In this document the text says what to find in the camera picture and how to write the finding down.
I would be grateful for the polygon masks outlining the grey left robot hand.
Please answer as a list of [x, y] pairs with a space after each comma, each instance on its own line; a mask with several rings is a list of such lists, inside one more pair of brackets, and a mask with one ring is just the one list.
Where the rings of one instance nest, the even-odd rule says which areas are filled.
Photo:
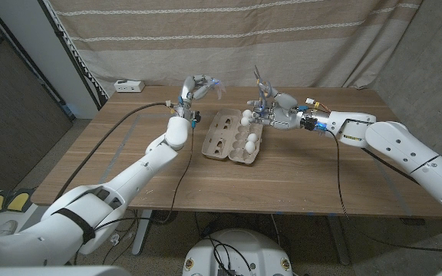
[[211, 90], [217, 92], [219, 100], [226, 91], [222, 82], [214, 77], [205, 74], [188, 76], [178, 96], [178, 103], [168, 104], [168, 106], [174, 115], [198, 123], [201, 118], [200, 112], [191, 109], [192, 101], [202, 99]]

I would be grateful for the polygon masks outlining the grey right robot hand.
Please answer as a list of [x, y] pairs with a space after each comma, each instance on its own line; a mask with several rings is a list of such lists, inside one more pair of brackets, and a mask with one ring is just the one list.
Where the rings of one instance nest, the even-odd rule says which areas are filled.
[[278, 130], [292, 130], [302, 128], [302, 114], [298, 101], [289, 94], [277, 93], [272, 101], [269, 96], [261, 96], [259, 101], [249, 101], [253, 110], [245, 110], [241, 123], [247, 126], [250, 123], [271, 126]]

